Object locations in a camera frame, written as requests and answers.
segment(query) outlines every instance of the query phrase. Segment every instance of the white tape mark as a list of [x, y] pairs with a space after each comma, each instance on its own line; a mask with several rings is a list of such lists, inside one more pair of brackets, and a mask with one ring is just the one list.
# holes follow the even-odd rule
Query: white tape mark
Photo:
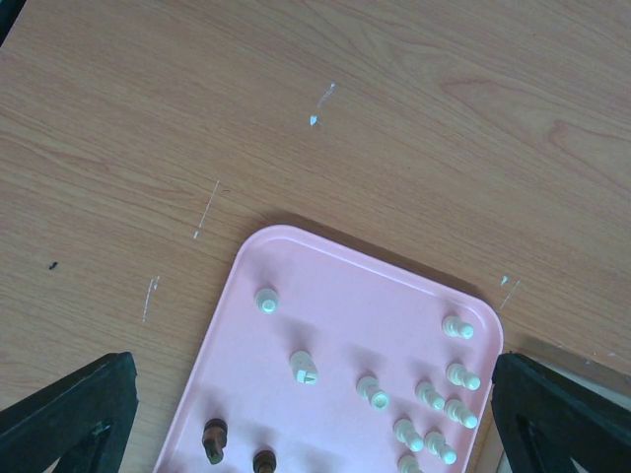
[[330, 96], [330, 95], [333, 93], [333, 91], [334, 91], [334, 90], [335, 90], [335, 83], [334, 83], [334, 82], [331, 82], [331, 85], [330, 85], [330, 87], [328, 88], [328, 91], [326, 91], [326, 92], [324, 93], [324, 95], [322, 96], [322, 98], [321, 98], [321, 99], [319, 100], [319, 102], [317, 103], [317, 107], [318, 107], [318, 108], [321, 108], [321, 107], [322, 107], [322, 104], [324, 103], [324, 101], [325, 101], [326, 99], [328, 99], [328, 96]]
[[520, 284], [522, 280], [520, 279], [515, 286], [513, 286], [513, 288], [509, 291], [509, 294], [506, 296], [506, 298], [504, 299], [504, 301], [502, 302], [502, 305], [500, 305], [500, 310], [502, 310], [504, 308], [504, 305], [509, 301], [509, 299], [511, 298], [511, 296], [513, 295], [513, 293], [515, 292], [515, 289], [517, 288], [517, 286]]
[[208, 213], [208, 209], [210, 208], [210, 204], [213, 201], [213, 197], [215, 197], [215, 192], [217, 192], [217, 187], [219, 187], [219, 180], [215, 182], [215, 188], [213, 189], [212, 194], [210, 194], [210, 199], [208, 199], [208, 203], [206, 204], [206, 210], [204, 210], [204, 215], [201, 216], [201, 220], [199, 221], [199, 225], [197, 226], [197, 230], [193, 234], [193, 239], [197, 239], [199, 236], [199, 232], [201, 231], [201, 226], [204, 224], [204, 219], [206, 218], [206, 214]]
[[149, 281], [149, 288], [147, 289], [147, 298], [145, 299], [145, 311], [142, 314], [142, 323], [145, 323], [147, 320], [147, 309], [149, 308], [149, 298], [151, 297], [151, 290], [154, 287], [154, 278], [151, 278]]

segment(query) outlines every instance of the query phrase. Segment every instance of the wooden table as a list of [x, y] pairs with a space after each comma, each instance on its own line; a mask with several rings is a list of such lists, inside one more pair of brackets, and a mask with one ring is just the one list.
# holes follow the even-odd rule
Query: wooden table
[[482, 294], [507, 350], [630, 373], [630, 78], [622, 0], [29, 0], [0, 50], [0, 407], [129, 350], [122, 471], [150, 471], [277, 223]]

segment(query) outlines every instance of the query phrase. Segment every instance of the black object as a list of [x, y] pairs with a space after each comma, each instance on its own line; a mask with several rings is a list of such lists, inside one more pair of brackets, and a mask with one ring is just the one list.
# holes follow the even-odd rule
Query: black object
[[270, 450], [260, 451], [254, 456], [252, 467], [254, 473], [274, 473], [276, 470], [276, 455]]
[[0, 0], [0, 45], [18, 19], [25, 3], [27, 0]]
[[224, 448], [228, 444], [228, 426], [221, 419], [208, 421], [204, 427], [201, 443], [206, 450], [206, 456], [211, 465], [216, 465], [224, 459]]
[[513, 473], [628, 473], [631, 413], [524, 355], [493, 371], [493, 417]]
[[130, 353], [109, 354], [0, 412], [0, 472], [115, 473], [136, 415]]

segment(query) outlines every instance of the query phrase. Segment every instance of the pink tray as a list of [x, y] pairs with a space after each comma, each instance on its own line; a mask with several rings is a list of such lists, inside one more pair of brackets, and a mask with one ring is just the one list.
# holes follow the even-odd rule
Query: pink tray
[[[254, 295], [271, 287], [273, 314]], [[473, 325], [469, 340], [448, 337], [448, 314]], [[486, 303], [293, 227], [269, 227], [242, 246], [190, 374], [154, 473], [246, 473], [261, 449], [272, 449], [277, 473], [397, 471], [411, 453], [392, 433], [408, 417], [421, 436], [438, 429], [457, 452], [453, 465], [429, 449], [411, 453], [425, 472], [463, 472], [477, 429], [418, 401], [431, 380], [481, 418], [502, 351], [500, 321]], [[290, 356], [309, 352], [314, 385], [292, 377]], [[455, 361], [479, 375], [469, 391], [451, 384]], [[377, 412], [356, 383], [372, 373], [391, 398]], [[210, 465], [201, 444], [205, 423], [228, 424], [226, 456]]]

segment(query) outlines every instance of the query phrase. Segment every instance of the white peg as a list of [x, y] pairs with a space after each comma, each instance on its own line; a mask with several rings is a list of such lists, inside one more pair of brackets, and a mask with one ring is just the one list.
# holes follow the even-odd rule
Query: white peg
[[477, 417], [466, 408], [462, 401], [450, 399], [445, 405], [445, 412], [447, 412], [450, 419], [460, 422], [468, 429], [477, 427]]
[[405, 443], [412, 451], [423, 449], [423, 438], [414, 430], [414, 425], [409, 419], [399, 419], [394, 424], [394, 435], [401, 443]]
[[304, 384], [316, 384], [317, 368], [311, 355], [307, 352], [296, 352], [289, 359], [294, 379]]
[[396, 467], [399, 473], [423, 473], [418, 467], [418, 461], [412, 455], [402, 456]]
[[263, 313], [274, 313], [278, 308], [278, 295], [273, 289], [261, 289], [256, 293], [256, 305]]
[[447, 445], [445, 437], [440, 432], [430, 432], [425, 436], [425, 444], [432, 453], [438, 455], [438, 457], [443, 460], [443, 463], [447, 465], [456, 463], [456, 451]]
[[464, 386], [471, 391], [480, 387], [480, 378], [468, 372], [460, 363], [454, 363], [447, 368], [447, 379], [456, 386]]
[[358, 381], [357, 392], [367, 399], [376, 411], [384, 411], [390, 405], [390, 396], [379, 388], [379, 383], [372, 376], [364, 376]]
[[416, 386], [416, 397], [418, 397], [420, 401], [426, 402], [432, 409], [436, 409], [437, 411], [445, 407], [445, 399], [438, 393], [434, 384], [431, 382], [419, 382], [418, 386]]
[[443, 320], [443, 331], [450, 337], [460, 337], [468, 340], [473, 336], [473, 326], [463, 322], [459, 317], [450, 315]]

